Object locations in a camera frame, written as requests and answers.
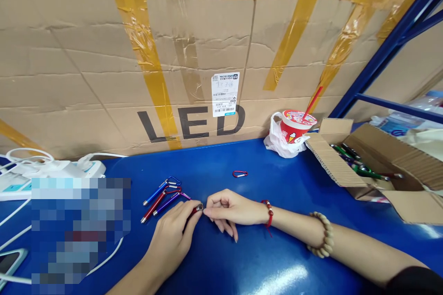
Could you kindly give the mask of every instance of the pixelated blur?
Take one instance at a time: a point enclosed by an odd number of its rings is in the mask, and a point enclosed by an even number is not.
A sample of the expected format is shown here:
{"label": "pixelated blur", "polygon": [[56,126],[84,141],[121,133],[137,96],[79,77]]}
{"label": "pixelated blur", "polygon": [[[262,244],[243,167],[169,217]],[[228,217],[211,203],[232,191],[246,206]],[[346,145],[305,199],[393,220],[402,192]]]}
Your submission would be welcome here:
{"label": "pixelated blur", "polygon": [[32,179],[31,293],[71,293],[130,230],[131,179]]}

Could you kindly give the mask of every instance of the woman's right hand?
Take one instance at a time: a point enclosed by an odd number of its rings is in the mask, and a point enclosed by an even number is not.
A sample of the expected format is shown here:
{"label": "woman's right hand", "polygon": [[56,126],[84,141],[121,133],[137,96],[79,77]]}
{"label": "woman's right hand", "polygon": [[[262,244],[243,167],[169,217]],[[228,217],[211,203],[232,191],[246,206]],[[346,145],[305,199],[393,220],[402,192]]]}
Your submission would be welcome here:
{"label": "woman's right hand", "polygon": [[203,214],[215,222],[219,230],[226,231],[237,242],[239,235],[235,224],[252,225],[268,222],[268,208],[224,189],[208,197]]}

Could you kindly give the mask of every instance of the sleeve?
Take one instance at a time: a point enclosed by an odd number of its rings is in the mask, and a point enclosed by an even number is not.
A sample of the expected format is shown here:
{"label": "sleeve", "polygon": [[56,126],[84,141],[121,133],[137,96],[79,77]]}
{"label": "sleeve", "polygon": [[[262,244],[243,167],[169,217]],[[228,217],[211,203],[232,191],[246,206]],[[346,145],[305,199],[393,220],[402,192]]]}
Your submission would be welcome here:
{"label": "sleeve", "polygon": [[430,269],[411,266],[389,281],[386,294],[442,295],[443,278]]}

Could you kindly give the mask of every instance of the hand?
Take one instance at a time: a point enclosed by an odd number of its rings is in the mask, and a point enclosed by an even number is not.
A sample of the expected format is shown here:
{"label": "hand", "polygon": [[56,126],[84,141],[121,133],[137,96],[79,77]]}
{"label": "hand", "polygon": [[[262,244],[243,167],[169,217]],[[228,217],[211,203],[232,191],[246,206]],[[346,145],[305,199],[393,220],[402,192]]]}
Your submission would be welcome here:
{"label": "hand", "polygon": [[191,247],[192,234],[202,212],[195,213],[189,219],[184,233],[183,229],[193,208],[200,203],[180,202],[157,222],[151,244],[142,260],[150,265],[154,262],[158,277],[163,278],[162,282],[175,272]]}
{"label": "hand", "polygon": [[235,242],[239,240],[236,223],[265,224],[269,219],[266,205],[249,200],[229,189],[209,196],[203,213],[215,222],[220,232],[226,231],[234,237]]}

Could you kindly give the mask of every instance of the purple pen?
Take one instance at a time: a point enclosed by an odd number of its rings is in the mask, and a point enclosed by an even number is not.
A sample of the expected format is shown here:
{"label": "purple pen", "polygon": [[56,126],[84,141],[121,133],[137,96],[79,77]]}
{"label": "purple pen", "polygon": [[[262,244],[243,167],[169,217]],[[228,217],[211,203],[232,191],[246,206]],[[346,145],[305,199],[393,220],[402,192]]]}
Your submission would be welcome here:
{"label": "purple pen", "polygon": [[191,200],[191,198],[187,194],[185,194],[181,191],[179,192],[179,194],[182,195],[183,197],[186,197],[187,199]]}
{"label": "purple pen", "polygon": [[161,211],[163,211],[169,204],[171,204],[174,200],[177,199],[177,197],[180,196],[180,192],[176,192],[174,195],[172,195],[171,198],[169,198],[166,202],[163,203],[162,206],[160,206],[158,209],[156,209],[152,215],[155,217],[158,215]]}
{"label": "purple pen", "polygon": [[169,204],[171,204],[174,200],[176,200],[177,197],[180,196],[180,195],[183,196],[183,197],[186,197],[186,198],[189,199],[189,200],[191,200],[191,198],[190,198],[187,194],[182,193],[181,191],[176,192],[171,198],[169,198],[166,202],[164,202],[163,205],[160,206],[157,210],[155,210],[152,214],[153,214],[154,216],[158,215],[158,214],[159,214],[161,211],[163,211],[163,210],[164,210]]}

